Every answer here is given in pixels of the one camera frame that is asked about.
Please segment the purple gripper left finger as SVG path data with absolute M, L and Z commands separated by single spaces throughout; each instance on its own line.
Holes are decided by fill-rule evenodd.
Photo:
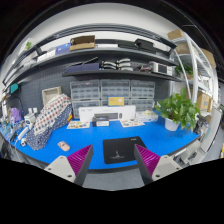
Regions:
M 57 157 L 45 171 L 82 186 L 93 156 L 93 145 L 85 146 L 73 154 Z

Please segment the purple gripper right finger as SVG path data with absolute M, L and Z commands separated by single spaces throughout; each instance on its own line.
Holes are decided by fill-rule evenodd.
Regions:
M 134 146 L 134 156 L 145 185 L 182 169 L 170 156 L 158 156 L 140 145 Z

